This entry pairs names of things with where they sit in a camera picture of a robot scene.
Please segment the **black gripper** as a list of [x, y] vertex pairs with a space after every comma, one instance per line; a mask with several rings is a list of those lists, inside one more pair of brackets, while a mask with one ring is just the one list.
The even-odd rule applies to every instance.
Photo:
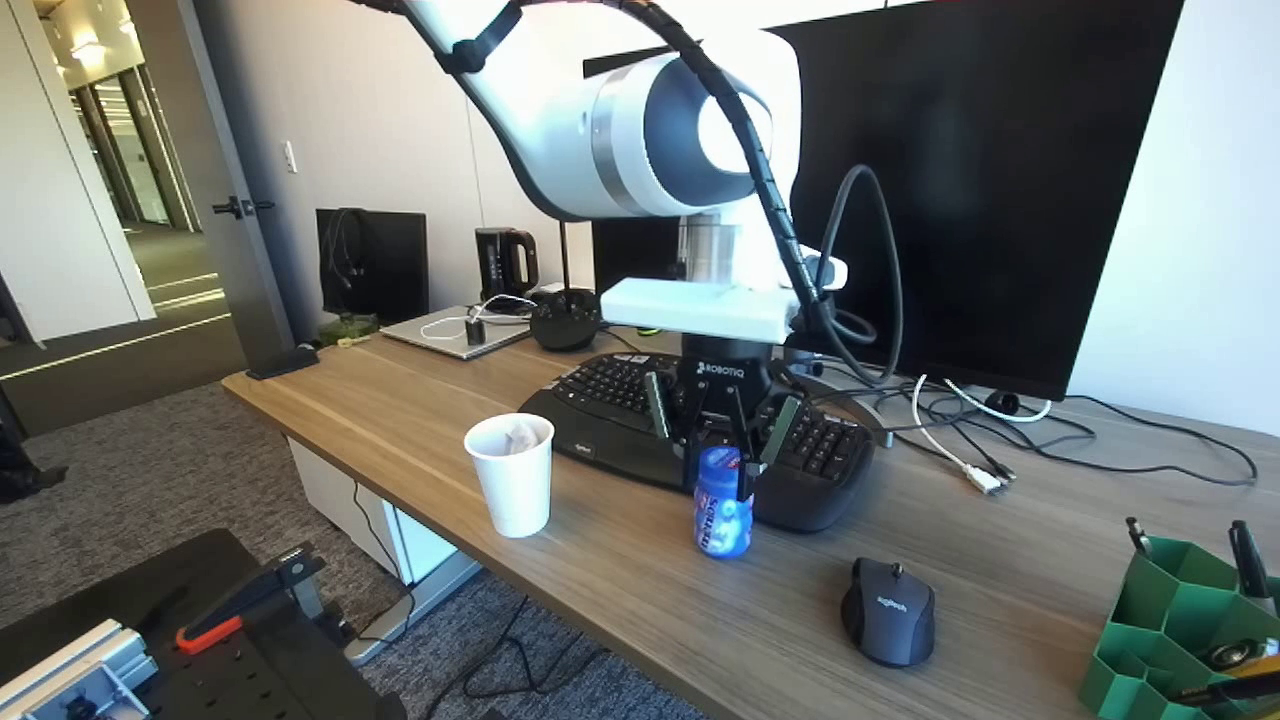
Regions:
[[[801, 417], [801, 396], [783, 396], [768, 425], [775, 396], [771, 362], [775, 354], [755, 342], [680, 342], [674, 409], [684, 462], [691, 462], [699, 443], [730, 440], [754, 462], [754, 483], [768, 472]], [[645, 401], [653, 432], [667, 440], [667, 409], [656, 371], [645, 371]]]

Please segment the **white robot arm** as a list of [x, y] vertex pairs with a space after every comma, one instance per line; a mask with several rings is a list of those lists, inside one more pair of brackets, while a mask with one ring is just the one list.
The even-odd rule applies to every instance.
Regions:
[[608, 326], [710, 344], [783, 344], [816, 298], [783, 190], [801, 156], [801, 70], [771, 32], [691, 41], [656, 0], [594, 0], [648, 26], [665, 52], [539, 79], [511, 41], [539, 0], [360, 0], [404, 16], [498, 133], [525, 198], [555, 220], [680, 220], [711, 266], [624, 275]]

